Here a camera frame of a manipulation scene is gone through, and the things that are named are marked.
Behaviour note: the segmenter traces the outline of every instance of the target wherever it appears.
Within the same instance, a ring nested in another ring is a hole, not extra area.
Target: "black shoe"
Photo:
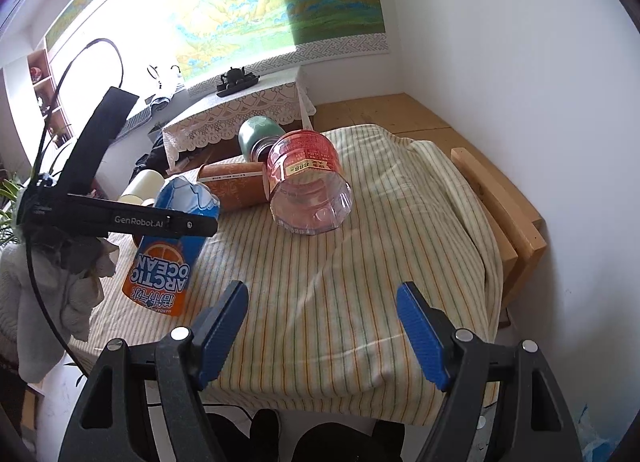
[[[255,459],[251,441],[238,426],[217,413],[207,413],[207,419],[227,462],[247,462],[252,457]]]
[[[249,439],[260,462],[278,462],[280,419],[274,410],[258,410],[249,430]]]
[[[384,448],[390,461],[402,460],[400,454],[404,444],[404,424],[377,420],[371,437]]]

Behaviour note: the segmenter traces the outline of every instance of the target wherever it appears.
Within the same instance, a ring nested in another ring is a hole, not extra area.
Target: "green thermos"
[[[275,121],[259,115],[244,121],[238,132],[238,142],[246,162],[267,162],[271,147],[285,134]]]

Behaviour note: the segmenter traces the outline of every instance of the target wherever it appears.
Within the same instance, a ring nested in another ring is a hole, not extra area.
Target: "black cable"
[[[38,289],[38,283],[36,282],[36,275],[35,275],[35,273],[33,271],[33,256],[32,256],[32,250],[31,250],[31,236],[28,235],[28,234],[24,236],[24,245],[25,245],[26,255],[27,255],[27,270],[29,271],[29,279],[31,280],[31,286],[33,287],[33,293],[35,294],[36,301],[38,302],[38,305],[40,306],[40,310],[42,310],[42,314],[44,315],[44,318],[47,320],[47,324],[49,324],[49,328],[51,328],[51,331],[53,332],[53,335],[56,337],[56,339],[62,345],[62,347],[66,350],[66,353],[69,354],[69,357],[71,358],[71,360],[73,360],[73,362],[75,362],[76,365],[78,365],[78,368],[82,372],[82,375],[84,375],[86,378],[88,378],[89,374],[84,369],[84,366],[82,366],[82,364],[80,363],[80,361],[76,357],[75,353],[73,353],[73,350],[69,347],[68,344],[66,344],[66,341],[60,335],[60,332],[58,332],[58,329],[56,328],[56,325],[53,323],[53,320],[51,319],[51,316],[49,315],[49,312],[47,311],[47,307],[45,306],[44,301],[42,300],[42,295],[40,294],[40,289]]]
[[[58,100],[58,96],[60,94],[60,88],[62,87],[63,82],[65,82],[66,74],[68,74],[69,70],[71,69],[71,65],[76,61],[76,59],[78,59],[80,57],[80,54],[82,54],[82,52],[84,52],[88,48],[91,48],[92,46],[94,46],[95,44],[98,44],[98,43],[108,43],[113,47],[114,50],[116,50],[116,53],[118,55],[118,59],[120,60],[120,69],[121,69],[121,72],[120,72],[120,83],[119,83],[118,87],[119,88],[122,87],[122,82],[124,80],[124,64],[122,62],[122,56],[120,55],[120,51],[118,50],[118,47],[116,47],[115,43],[113,41],[111,41],[110,39],[106,39],[106,38],[94,39],[93,41],[89,42],[82,50],[80,50],[78,52],[78,55],[76,55],[76,57],[74,57],[71,60],[71,62],[66,66],[65,71],[62,74],[62,77],[60,77],[60,82],[58,83],[56,89],[53,92],[53,98],[51,99],[49,108],[47,109],[47,115],[46,115],[45,120],[44,120],[44,127],[42,128],[42,135],[40,137],[40,145],[38,146],[38,154],[36,155],[36,159],[35,159],[35,162],[34,162],[34,165],[33,165],[33,170],[31,171],[31,179],[29,181],[29,185],[27,186],[27,188],[25,190],[25,193],[23,194],[23,199],[24,200],[28,200],[30,198],[30,196],[28,195],[28,193],[30,193],[30,191],[33,191],[33,190],[37,189],[38,176],[40,175],[40,168],[42,167],[42,159],[44,157],[44,141],[45,141],[45,139],[47,137],[47,131],[49,130],[49,124],[51,122],[51,116],[53,114],[53,106],[55,105],[56,101]],[[17,218],[18,221],[20,221],[20,214],[23,211],[24,211],[23,208],[18,207],[18,215],[17,215],[18,216],[18,218]],[[30,236],[29,232],[25,233],[24,241],[25,241],[25,252],[26,252],[26,256],[27,256],[27,269],[29,270],[29,279],[31,280],[31,287],[33,288],[33,293],[34,293],[34,295],[36,297],[36,301],[38,302],[40,310],[42,310],[42,314],[44,315],[44,318],[47,320],[47,324],[49,325],[49,328],[51,329],[51,332],[53,333],[53,335],[58,340],[58,343],[60,343],[60,345],[62,345],[62,347],[63,347],[63,349],[65,349],[66,353],[69,354],[69,357],[71,357],[73,362],[76,363],[76,365],[78,366],[78,368],[82,372],[82,375],[84,375],[86,378],[88,378],[89,374],[84,369],[84,366],[82,366],[82,364],[80,363],[80,361],[78,360],[76,355],[73,353],[73,351],[71,350],[69,345],[66,343],[66,341],[60,335],[60,332],[56,328],[56,325],[53,323],[53,321],[51,319],[51,316],[49,315],[49,312],[47,311],[47,307],[45,306],[44,301],[42,300],[42,296],[40,294],[40,289],[38,289],[38,283],[36,282],[36,276],[35,276],[35,273],[33,271],[33,257],[32,257],[33,250],[31,248],[31,236]]]
[[[69,126],[71,126],[71,124],[65,124],[65,125],[63,125],[63,127],[62,127],[61,129],[66,129],[66,128],[68,128]],[[58,135],[59,135],[59,133],[54,133],[53,135],[51,135],[51,138],[49,139],[49,142],[47,142],[47,145],[46,145],[46,146],[44,146],[44,150],[43,150],[43,152],[42,152],[42,156],[43,156],[43,157],[44,157],[44,154],[47,152],[47,149],[49,149],[49,146],[51,145],[51,143],[56,139],[56,137],[58,137]],[[56,160],[58,159],[58,156],[60,155],[60,153],[62,152],[62,150],[63,150],[64,148],[65,148],[64,144],[58,148],[58,154],[56,155],[56,158],[55,158],[55,160],[53,161],[53,164],[55,164]]]
[[[58,148],[58,153],[56,153],[56,156],[54,157],[53,162],[51,163],[51,166],[49,166],[49,174],[52,174],[52,172],[53,172],[53,166],[55,166],[55,165],[56,165],[56,162],[58,161],[58,159],[59,159],[59,158],[60,158],[60,156],[62,155],[62,152],[63,152],[66,148],[68,148],[68,147],[71,145],[71,143],[72,143],[72,142],[73,142],[72,140],[67,140],[65,143],[63,143],[63,145],[62,145],[62,146],[60,146],[60,147]]]
[[[156,406],[162,406],[162,402],[154,402],[152,404],[146,405],[148,408],[155,408]],[[242,406],[238,406],[237,404],[203,404],[203,408],[215,408],[217,406],[226,406],[228,408],[237,408],[238,410],[242,410],[242,412],[246,415],[251,422],[254,421],[253,417],[249,415],[249,412],[245,410]]]

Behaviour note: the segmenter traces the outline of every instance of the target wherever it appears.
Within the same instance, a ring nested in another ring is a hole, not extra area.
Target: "tape roll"
[[[140,199],[140,204],[149,198],[157,198],[158,193],[164,186],[164,178],[158,171],[153,169],[145,169],[138,173],[127,186],[121,198],[126,195],[134,195]]]
[[[118,201],[123,204],[132,204],[134,206],[142,205],[142,198],[135,195],[122,195],[120,198],[118,198]]]

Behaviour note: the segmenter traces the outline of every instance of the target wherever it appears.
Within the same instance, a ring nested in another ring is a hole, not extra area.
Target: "blue gripper pad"
[[[433,382],[441,392],[445,392],[451,379],[445,369],[444,347],[429,318],[420,308],[418,298],[429,310],[433,310],[426,304],[414,283],[402,283],[396,293],[398,317],[409,336],[409,342],[425,378]]]
[[[215,306],[198,314],[192,327],[191,344],[196,351],[200,349],[200,371],[194,377],[199,390],[204,390],[208,382],[220,375],[248,306],[246,285],[232,281]]]

